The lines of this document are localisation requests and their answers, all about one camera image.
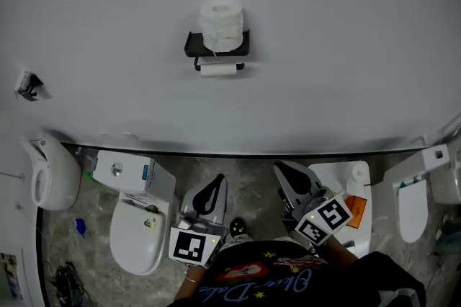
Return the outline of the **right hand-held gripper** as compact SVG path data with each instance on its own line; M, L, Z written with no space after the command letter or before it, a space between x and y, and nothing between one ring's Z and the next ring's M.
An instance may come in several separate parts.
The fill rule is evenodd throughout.
M290 226L312 245L324 244L352 219L342 194L330 198L316 195L296 206L297 200L314 195L322 186L312 169L294 161L276 161L273 168L278 180L277 191L291 209Z

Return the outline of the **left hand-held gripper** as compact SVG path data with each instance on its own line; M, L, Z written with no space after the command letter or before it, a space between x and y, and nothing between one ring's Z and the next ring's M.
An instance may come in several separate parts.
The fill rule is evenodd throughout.
M223 225L227 194L227 179L218 174L205 178L184 195L176 221L170 229L170 259L186 265L208 267L228 235L228 229Z

